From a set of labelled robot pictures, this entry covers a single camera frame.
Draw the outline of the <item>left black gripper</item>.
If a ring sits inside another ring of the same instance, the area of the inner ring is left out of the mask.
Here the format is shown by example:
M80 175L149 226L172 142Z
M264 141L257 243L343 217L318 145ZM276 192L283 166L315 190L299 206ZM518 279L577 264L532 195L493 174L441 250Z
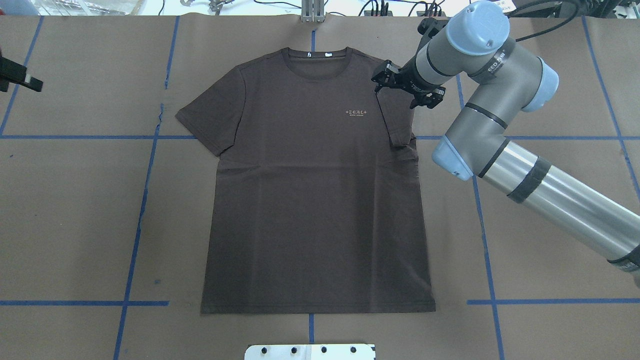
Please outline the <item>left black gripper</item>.
M43 81L30 75L28 68L6 57L0 51L0 91L9 91L10 84L20 85L35 92L41 92Z

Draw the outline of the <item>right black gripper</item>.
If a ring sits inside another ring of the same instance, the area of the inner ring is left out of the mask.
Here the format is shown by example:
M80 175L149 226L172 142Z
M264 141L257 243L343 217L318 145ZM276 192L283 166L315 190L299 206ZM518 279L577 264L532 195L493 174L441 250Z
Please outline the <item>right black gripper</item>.
M416 107L434 109L441 104L446 93L446 88L443 86L423 79L418 72L416 60L409 60L402 67L396 66L391 60L384 60L375 68L371 81L375 83L375 93L384 88L409 92L413 95L409 105L410 110Z

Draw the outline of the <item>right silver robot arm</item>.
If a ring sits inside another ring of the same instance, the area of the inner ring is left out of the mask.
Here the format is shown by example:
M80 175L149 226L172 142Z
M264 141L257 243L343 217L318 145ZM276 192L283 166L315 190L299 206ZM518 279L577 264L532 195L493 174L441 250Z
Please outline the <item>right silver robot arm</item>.
M424 19L409 61L386 60L374 71L376 89L401 89L410 107L432 109L444 84L464 73L477 84L432 153L453 176L476 177L576 237L639 282L639 216L519 145L509 125L541 109L556 94L560 75L521 39L497 2L478 0L449 20Z

